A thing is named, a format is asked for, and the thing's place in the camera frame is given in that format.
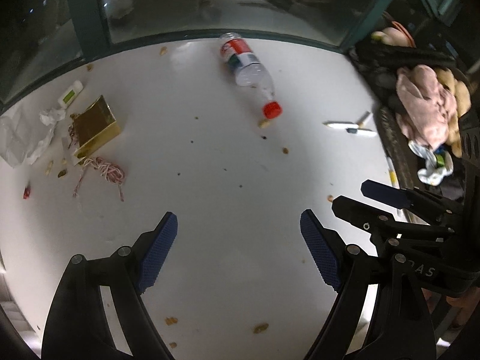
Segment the clear plastic water bottle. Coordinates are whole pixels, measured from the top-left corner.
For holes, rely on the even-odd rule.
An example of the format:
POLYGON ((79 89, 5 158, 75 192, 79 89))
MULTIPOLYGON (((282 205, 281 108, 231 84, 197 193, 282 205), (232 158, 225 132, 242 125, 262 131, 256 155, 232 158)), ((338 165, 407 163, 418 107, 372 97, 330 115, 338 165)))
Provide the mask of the clear plastic water bottle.
POLYGON ((257 90, 264 119, 279 117, 283 109, 277 100, 272 76, 246 39, 238 33, 224 33, 219 42, 220 57, 233 74, 236 84, 257 90))

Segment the white yellow red marker pen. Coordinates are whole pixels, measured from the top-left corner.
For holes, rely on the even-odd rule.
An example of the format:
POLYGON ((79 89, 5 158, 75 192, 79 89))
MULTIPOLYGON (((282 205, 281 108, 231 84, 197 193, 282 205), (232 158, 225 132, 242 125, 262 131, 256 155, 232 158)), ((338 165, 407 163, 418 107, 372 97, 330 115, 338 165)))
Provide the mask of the white yellow red marker pen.
POLYGON ((399 186, 399 181, 395 172, 394 164, 392 162, 392 159, 390 157, 386 158, 387 166, 388 166, 388 172, 389 172, 389 178, 391 180, 391 186, 395 189, 398 189, 399 186))

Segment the white colourful crumpled wrapper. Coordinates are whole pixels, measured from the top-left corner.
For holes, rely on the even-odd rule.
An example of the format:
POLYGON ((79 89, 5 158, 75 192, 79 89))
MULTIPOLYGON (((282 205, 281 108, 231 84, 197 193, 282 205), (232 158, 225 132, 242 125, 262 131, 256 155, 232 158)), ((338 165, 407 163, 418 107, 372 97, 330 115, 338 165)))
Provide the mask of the white colourful crumpled wrapper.
POLYGON ((421 183, 439 186, 444 178, 452 175, 454 171, 452 156, 442 147, 433 151, 416 141, 409 141, 408 147, 414 155, 425 160, 425 166, 417 171, 421 183))

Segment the worn black wrist rest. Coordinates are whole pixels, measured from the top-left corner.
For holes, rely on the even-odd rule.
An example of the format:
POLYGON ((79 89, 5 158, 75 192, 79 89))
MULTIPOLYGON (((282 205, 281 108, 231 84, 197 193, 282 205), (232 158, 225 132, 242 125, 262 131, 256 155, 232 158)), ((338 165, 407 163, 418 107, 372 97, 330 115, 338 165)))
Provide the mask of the worn black wrist rest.
POLYGON ((413 189, 419 183, 416 156, 408 147, 395 116, 386 106, 380 106, 373 117, 385 154, 391 159, 400 188, 413 189))

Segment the white pen with dark band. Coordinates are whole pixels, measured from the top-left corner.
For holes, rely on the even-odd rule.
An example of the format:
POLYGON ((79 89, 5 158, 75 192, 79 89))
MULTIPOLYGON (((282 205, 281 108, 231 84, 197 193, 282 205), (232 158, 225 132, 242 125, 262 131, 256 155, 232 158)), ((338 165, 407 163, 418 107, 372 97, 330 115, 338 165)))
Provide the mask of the white pen with dark band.
POLYGON ((358 135, 360 137, 376 137, 377 132, 367 128, 368 122, 360 122, 359 124, 353 123, 340 123, 340 122, 328 122, 324 123, 327 128, 337 131, 345 131, 351 135, 358 135))

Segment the short white stick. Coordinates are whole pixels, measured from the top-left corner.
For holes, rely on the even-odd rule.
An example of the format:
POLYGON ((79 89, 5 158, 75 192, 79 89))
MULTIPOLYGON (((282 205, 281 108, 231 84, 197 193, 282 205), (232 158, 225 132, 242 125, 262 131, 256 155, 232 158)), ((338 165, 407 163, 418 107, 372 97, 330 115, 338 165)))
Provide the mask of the short white stick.
POLYGON ((367 112, 363 118, 361 119, 361 121, 358 123, 358 128, 364 128, 368 122, 372 119, 373 117, 373 113, 372 112, 367 112))

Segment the pink towel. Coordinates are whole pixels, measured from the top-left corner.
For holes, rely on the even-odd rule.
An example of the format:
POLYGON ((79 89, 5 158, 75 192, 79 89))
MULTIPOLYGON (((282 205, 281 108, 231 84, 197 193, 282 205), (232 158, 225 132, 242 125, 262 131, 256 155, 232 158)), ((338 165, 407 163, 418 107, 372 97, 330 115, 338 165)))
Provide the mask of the pink towel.
POLYGON ((395 88, 404 108, 404 113, 396 114, 402 134, 437 150, 447 141, 449 122, 456 115, 454 94, 440 83, 436 71, 424 64, 400 68, 395 88))

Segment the tan plush fabric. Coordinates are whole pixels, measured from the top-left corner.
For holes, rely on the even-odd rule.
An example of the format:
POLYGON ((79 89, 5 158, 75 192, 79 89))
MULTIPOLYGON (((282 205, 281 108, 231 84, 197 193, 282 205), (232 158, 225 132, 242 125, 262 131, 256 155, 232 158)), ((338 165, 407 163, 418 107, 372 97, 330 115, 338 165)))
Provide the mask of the tan plush fabric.
POLYGON ((467 85, 463 81, 457 80, 450 69, 437 67, 434 71, 439 83, 448 89, 456 100, 456 114, 449 119, 446 143, 451 147, 451 152, 456 158, 461 158, 462 146, 458 121, 471 107, 470 92, 467 85))

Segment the small red wrapper scrap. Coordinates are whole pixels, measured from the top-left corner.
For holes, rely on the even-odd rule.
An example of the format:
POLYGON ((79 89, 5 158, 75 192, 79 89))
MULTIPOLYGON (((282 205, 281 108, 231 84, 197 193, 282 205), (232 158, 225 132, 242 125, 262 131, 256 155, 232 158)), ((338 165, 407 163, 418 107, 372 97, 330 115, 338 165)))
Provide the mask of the small red wrapper scrap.
POLYGON ((24 188, 24 193, 23 193, 23 199, 26 200, 30 197, 31 194, 31 184, 27 183, 27 185, 24 188))

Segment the red white twine bundle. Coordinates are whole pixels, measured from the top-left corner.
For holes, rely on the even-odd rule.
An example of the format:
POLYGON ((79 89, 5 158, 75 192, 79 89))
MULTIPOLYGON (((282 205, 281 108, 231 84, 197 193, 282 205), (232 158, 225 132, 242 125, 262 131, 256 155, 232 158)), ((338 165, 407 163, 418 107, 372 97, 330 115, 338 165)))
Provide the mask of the red white twine bundle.
POLYGON ((120 200, 122 202, 125 201, 125 195, 122 190, 123 184, 125 183, 126 179, 125 171, 117 164, 109 162, 102 157, 85 158, 82 161, 80 178, 76 184, 75 189, 73 190, 72 197, 76 198, 78 196, 81 183, 84 180, 86 172, 89 169, 94 169, 100 174, 103 180, 106 180, 108 183, 115 185, 118 189, 120 200))

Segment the clear plastic bag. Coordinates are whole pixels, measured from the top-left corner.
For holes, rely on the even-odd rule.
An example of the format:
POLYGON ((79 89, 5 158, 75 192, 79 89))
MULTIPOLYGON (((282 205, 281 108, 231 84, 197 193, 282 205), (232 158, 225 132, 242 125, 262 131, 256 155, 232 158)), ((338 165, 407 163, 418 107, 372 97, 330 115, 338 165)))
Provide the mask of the clear plastic bag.
POLYGON ((57 122, 48 123, 46 136, 37 143, 24 112, 18 109, 13 116, 1 117, 1 158, 12 168, 23 163, 34 164, 50 146, 57 122))

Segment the gold cardboard box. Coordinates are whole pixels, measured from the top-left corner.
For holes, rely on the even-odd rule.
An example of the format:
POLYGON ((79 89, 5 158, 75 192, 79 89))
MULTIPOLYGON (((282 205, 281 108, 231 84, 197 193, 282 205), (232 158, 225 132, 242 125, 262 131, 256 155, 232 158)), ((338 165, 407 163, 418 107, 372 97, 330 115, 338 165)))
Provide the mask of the gold cardboard box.
POLYGON ((76 149, 73 156, 87 158, 121 133, 120 125, 103 95, 72 123, 76 149))

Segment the crumpled white paper scrap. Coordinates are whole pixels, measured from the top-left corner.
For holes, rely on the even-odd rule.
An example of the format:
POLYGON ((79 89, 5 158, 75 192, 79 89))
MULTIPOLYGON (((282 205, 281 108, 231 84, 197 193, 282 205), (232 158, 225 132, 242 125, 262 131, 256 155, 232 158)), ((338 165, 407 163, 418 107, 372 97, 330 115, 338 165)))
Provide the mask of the crumpled white paper scrap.
POLYGON ((39 113, 41 122, 46 126, 56 125, 59 121, 64 120, 65 116, 66 110, 64 108, 50 108, 39 113))

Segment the small white green tube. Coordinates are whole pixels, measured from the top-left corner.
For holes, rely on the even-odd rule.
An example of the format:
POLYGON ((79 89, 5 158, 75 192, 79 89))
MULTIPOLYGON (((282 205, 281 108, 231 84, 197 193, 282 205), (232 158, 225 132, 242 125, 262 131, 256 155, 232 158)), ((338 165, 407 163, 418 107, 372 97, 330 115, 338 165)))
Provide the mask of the small white green tube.
POLYGON ((62 109, 67 109, 78 97, 79 93, 83 90, 84 86, 79 80, 75 80, 66 91, 59 97, 58 105, 62 109))

